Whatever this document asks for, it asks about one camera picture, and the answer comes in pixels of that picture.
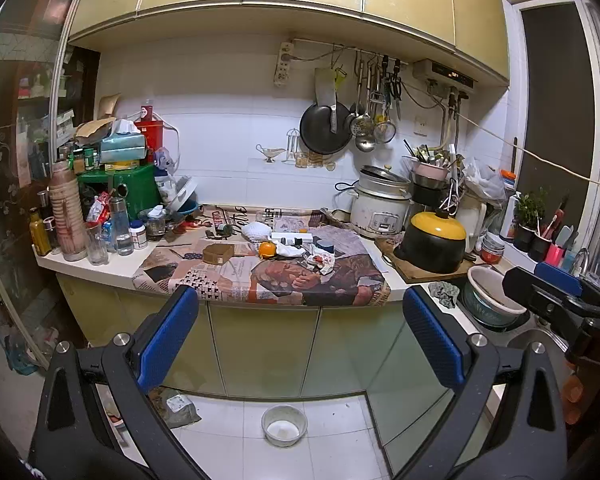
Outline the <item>right hand orange glove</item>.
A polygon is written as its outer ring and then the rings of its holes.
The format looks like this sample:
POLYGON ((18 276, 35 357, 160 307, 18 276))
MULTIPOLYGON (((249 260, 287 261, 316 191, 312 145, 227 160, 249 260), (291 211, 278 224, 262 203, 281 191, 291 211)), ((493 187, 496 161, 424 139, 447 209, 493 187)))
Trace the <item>right hand orange glove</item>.
POLYGON ((572 366, 562 386, 568 458, 588 456, 600 448, 600 371, 572 366))

